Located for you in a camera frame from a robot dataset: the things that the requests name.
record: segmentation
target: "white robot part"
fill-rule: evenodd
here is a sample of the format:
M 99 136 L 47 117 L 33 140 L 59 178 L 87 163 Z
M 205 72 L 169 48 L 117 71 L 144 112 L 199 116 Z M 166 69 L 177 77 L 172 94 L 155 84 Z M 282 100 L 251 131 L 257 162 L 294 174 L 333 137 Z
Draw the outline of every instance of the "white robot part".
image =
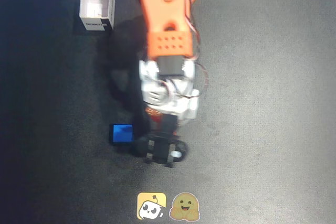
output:
M 163 207 L 152 201 L 145 201 L 139 211 L 141 219 L 157 219 L 163 216 Z
M 159 68 L 155 61 L 140 61 L 139 70 L 143 99 L 149 107 L 164 114 L 177 115 L 180 125 L 196 118 L 200 93 L 193 87 L 193 60 L 184 61 L 184 78 L 170 79 L 164 83 L 158 79 Z

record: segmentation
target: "black table surface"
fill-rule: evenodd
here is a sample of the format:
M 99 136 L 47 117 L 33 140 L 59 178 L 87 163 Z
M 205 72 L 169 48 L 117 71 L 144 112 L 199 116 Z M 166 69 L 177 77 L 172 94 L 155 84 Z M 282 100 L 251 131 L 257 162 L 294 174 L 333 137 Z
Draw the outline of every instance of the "black table surface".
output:
M 1 223 L 145 223 L 143 192 L 166 194 L 155 223 L 177 223 L 185 191 L 198 223 L 335 223 L 335 0 L 197 0 L 210 85 L 174 169 L 108 143 L 139 108 L 138 0 L 116 0 L 113 40 L 83 32 L 78 4 L 0 0 Z

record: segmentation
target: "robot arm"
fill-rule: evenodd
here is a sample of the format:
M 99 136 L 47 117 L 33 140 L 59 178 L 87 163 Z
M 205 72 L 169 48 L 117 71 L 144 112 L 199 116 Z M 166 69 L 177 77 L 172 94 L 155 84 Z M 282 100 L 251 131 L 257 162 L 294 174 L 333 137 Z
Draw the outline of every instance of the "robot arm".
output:
M 196 62 L 200 54 L 200 36 L 191 14 L 196 0 L 140 1 L 148 29 L 147 59 L 140 61 L 139 69 L 143 99 L 148 106 L 146 111 L 156 122 L 153 131 L 165 132 L 160 141 L 176 144 L 175 132 L 179 126 L 196 118 L 200 96 L 200 91 L 194 89 L 195 68 L 201 66 Z M 166 118 L 175 125 L 166 127 Z

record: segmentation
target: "cable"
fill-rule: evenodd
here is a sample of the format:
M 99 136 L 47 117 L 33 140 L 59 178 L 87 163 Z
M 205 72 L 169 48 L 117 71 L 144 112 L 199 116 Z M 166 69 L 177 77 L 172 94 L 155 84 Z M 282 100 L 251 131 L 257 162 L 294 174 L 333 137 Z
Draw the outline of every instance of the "cable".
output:
M 163 84 L 165 86 L 165 88 L 167 90 L 168 99 L 166 101 L 163 101 L 163 102 L 159 103 L 159 104 L 152 104 L 152 103 L 149 103 L 149 102 L 147 102 L 147 104 L 152 105 L 152 106 L 162 106 L 162 105 L 164 105 L 166 103 L 171 102 L 172 93 L 171 93 L 171 91 L 169 89 L 168 84 L 165 81 L 162 81 L 162 80 L 154 80 L 154 81 L 159 82 L 159 83 L 161 83 L 161 84 Z
M 189 19 L 188 15 L 187 15 L 187 4 L 186 4 L 185 0 L 185 4 L 184 4 L 184 16 L 185 16 L 185 21 L 187 22 L 187 24 L 189 25 L 190 29 L 195 33 L 196 35 L 196 39 L 197 39 L 197 53 L 196 55 L 191 59 L 191 60 L 197 60 L 201 54 L 201 37 L 200 37 L 200 33 L 198 32 L 198 30 L 196 29 L 196 27 L 192 24 L 191 20 Z M 192 16 L 192 4 L 191 4 L 191 0 L 189 0 L 190 3 L 190 15 Z
M 177 95 L 179 95 L 181 97 L 184 97 L 184 98 L 191 99 L 191 98 L 195 98 L 195 97 L 200 97 L 206 91 L 206 89 L 208 87 L 208 84 L 209 84 L 209 74 L 208 74 L 208 72 L 206 71 L 206 69 L 205 69 L 205 67 L 203 65 L 201 65 L 198 62 L 195 62 L 195 64 L 198 65 L 201 68 L 202 73 L 203 73 L 204 78 L 205 78 L 205 83 L 204 83 L 203 90 L 198 95 L 192 95 L 192 96 L 184 95 L 184 94 L 181 94 L 178 91 L 178 88 L 177 88 L 176 84 L 171 80 L 171 82 L 173 83 L 173 85 L 174 85 L 174 87 L 175 87 L 175 89 L 177 91 Z
M 180 92 L 179 89 L 177 88 L 177 85 L 176 85 L 175 81 L 170 80 L 170 82 L 173 84 L 173 86 L 174 86 L 174 88 L 175 88 L 175 90 L 177 92 L 176 94 L 178 94 L 178 95 L 185 95 L 186 92 L 187 92 L 187 90 L 188 90 L 188 88 L 189 88 L 189 86 L 190 86 L 190 83 L 192 83 L 192 81 L 188 82 L 185 90 L 183 92 Z

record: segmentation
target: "yellow square logo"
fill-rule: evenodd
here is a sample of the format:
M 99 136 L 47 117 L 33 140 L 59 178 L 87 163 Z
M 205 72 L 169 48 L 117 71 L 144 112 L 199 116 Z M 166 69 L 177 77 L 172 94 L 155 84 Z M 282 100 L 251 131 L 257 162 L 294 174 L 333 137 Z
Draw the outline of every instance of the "yellow square logo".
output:
M 163 193 L 140 193 L 137 216 L 139 220 L 159 219 L 166 208 L 167 197 Z

